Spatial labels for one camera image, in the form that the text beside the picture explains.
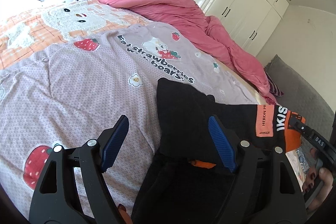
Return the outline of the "black sweater orange cuffs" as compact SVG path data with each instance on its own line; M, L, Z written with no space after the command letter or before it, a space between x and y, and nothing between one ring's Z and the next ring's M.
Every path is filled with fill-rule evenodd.
M280 147L286 154L301 144L284 107L220 104L212 95L168 79L158 80L157 113L161 141L134 203L134 223L217 223L234 177L210 136L213 115L257 148Z

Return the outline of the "grey headboard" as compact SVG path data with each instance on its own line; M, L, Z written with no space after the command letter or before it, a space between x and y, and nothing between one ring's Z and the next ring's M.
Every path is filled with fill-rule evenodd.
M309 127L330 140L335 111L315 88L278 55L275 55L264 69L278 89L284 93L283 96L276 96L277 102L302 115Z

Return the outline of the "striped purple pillow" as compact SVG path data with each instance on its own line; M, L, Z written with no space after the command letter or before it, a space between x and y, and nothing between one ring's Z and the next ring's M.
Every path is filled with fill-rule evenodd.
M281 97L284 95L284 93L280 90L280 88L277 86L277 84L272 80L270 75L268 73L265 73L270 85L270 92L276 96L276 97Z

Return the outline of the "strawberry bear bed sheet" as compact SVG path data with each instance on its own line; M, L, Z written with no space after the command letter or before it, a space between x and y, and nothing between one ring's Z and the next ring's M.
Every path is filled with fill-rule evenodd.
M1 71L1 186L23 216L52 148L80 147L122 115L129 131L104 178L115 203L131 211L161 138L162 77L219 103L256 103L213 57L159 22L52 44Z

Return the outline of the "orange plaid bear blanket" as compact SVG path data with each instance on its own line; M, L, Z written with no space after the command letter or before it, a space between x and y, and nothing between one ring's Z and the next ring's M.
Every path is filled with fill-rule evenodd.
M149 22L132 11L94 0L27 10L1 23L1 69L51 44Z

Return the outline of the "pink duvet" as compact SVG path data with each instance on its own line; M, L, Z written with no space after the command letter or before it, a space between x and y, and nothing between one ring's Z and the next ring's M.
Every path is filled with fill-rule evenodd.
M172 25L193 45L250 82L270 105L277 104L262 64L244 51L215 16L205 16L194 0L96 0L128 9L148 20Z

